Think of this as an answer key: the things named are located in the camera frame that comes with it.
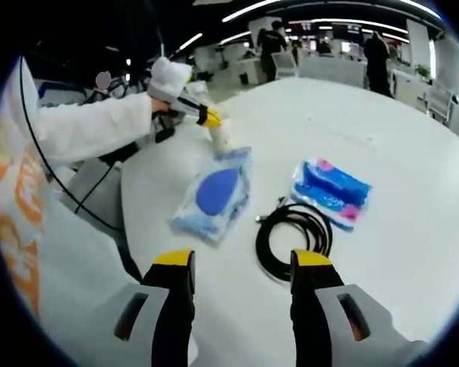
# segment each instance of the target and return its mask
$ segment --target plastic bag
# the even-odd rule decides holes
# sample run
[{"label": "plastic bag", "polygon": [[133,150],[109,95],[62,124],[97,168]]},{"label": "plastic bag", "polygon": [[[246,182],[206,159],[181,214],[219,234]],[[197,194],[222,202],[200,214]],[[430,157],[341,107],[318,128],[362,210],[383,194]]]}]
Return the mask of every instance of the plastic bag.
[{"label": "plastic bag", "polygon": [[220,241],[248,203],[250,153],[249,147],[216,153],[188,187],[172,225]]},{"label": "plastic bag", "polygon": [[291,199],[317,207],[346,231],[353,230],[372,189],[322,158],[301,162],[292,178]]}]

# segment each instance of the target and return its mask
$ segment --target round table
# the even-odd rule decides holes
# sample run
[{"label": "round table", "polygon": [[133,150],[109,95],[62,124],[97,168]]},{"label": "round table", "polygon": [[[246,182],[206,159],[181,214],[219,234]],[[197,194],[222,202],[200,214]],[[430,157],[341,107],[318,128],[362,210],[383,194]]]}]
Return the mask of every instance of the round table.
[{"label": "round table", "polygon": [[[343,281],[386,307],[405,337],[431,342],[459,305],[459,138],[393,99],[318,80],[279,80],[223,106],[236,145],[252,147],[253,173],[249,205],[221,243],[169,226],[210,160],[206,130],[181,125],[122,169],[125,229],[142,273],[163,252],[196,251],[194,365],[295,363],[289,286],[258,266],[255,217],[275,208],[298,163],[314,157],[373,185],[355,230],[334,227],[330,259]],[[283,226],[271,244],[288,258],[304,240]]]}]

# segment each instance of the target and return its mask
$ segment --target blue oval object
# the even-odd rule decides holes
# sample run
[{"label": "blue oval object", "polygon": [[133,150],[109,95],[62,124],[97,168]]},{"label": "blue oval object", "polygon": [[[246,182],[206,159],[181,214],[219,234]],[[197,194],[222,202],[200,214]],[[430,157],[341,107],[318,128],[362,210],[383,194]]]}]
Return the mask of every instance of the blue oval object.
[{"label": "blue oval object", "polygon": [[208,216],[217,216],[228,205],[238,180],[238,169],[229,168],[207,176],[196,192],[196,204]]}]

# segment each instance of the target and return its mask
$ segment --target black hose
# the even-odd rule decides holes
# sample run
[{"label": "black hose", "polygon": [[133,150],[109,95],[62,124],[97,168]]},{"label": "black hose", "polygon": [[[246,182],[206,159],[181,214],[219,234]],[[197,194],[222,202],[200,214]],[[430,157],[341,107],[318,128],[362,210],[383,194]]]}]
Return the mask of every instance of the black hose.
[{"label": "black hose", "polygon": [[97,183],[95,185],[93,185],[93,187],[90,189],[90,191],[88,193],[86,193],[85,197],[82,199],[82,201],[80,201],[80,204],[78,204],[78,206],[76,207],[75,214],[78,213],[78,210],[80,210],[80,208],[84,207],[83,203],[85,203],[85,200],[87,200],[89,198],[90,194],[100,185],[100,183],[104,180],[104,178],[107,177],[107,175],[109,174],[110,170],[112,170],[113,167],[114,167],[114,165],[110,166],[109,169],[107,170],[107,172],[105,172],[104,175],[102,175],[100,180],[98,180]]},{"label": "black hose", "polygon": [[21,99],[22,99],[22,108],[24,110],[24,117],[25,117],[25,121],[28,124],[29,132],[31,133],[31,137],[32,137],[32,140],[34,141],[34,145],[36,146],[37,152],[41,156],[41,158],[42,158],[42,160],[44,162],[44,165],[46,166],[47,170],[51,173],[51,176],[53,176],[53,178],[56,180],[56,182],[58,182],[58,184],[60,185],[61,189],[63,189],[65,194],[68,195],[78,206],[82,207],[87,213],[89,213],[93,218],[97,219],[99,222],[101,222],[107,228],[113,229],[114,231],[124,232],[122,229],[119,229],[119,228],[116,228],[114,226],[111,226],[110,224],[108,224],[104,220],[100,219],[97,215],[92,213],[92,211],[88,210],[85,206],[83,206],[82,203],[80,201],[78,201],[78,199],[66,188],[66,186],[64,186],[64,184],[61,182],[61,180],[54,173],[53,168],[51,168],[49,162],[47,161],[46,157],[44,156],[43,151],[41,150],[41,147],[39,146],[39,142],[36,139],[36,135],[34,134],[34,130],[32,129],[31,121],[29,120],[28,111],[27,111],[26,106],[25,106],[24,80],[23,80],[24,78],[22,76],[22,67],[23,67],[24,57],[20,56],[20,58],[21,58],[21,62],[20,62],[20,65],[19,65],[19,73],[20,73],[19,83],[20,83],[20,87],[21,87]]},{"label": "black hose", "polygon": [[[307,212],[291,208],[305,208]],[[297,226],[306,238],[306,249],[311,247],[310,234],[314,237],[314,252],[326,257],[330,255],[333,232],[330,221],[315,207],[299,203],[281,206],[261,221],[256,238],[256,254],[262,267],[271,275],[282,281],[290,281],[291,265],[277,259],[270,249],[269,238],[275,225],[286,222]]]}]

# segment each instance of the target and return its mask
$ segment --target coiled black cable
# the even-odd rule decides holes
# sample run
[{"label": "coiled black cable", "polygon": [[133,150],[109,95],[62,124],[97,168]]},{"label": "coiled black cable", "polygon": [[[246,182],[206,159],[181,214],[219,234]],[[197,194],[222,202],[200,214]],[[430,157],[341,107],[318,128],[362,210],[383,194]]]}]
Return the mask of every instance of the coiled black cable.
[{"label": "coiled black cable", "polygon": [[[291,208],[304,208],[308,212]],[[290,281],[291,265],[285,264],[272,254],[269,238],[275,225],[286,222],[297,226],[306,238],[306,249],[311,247],[310,234],[314,237],[314,252],[326,257],[330,255],[333,232],[330,221],[314,206],[299,203],[281,206],[261,221],[256,238],[256,254],[262,267],[271,275],[282,281]]]}]

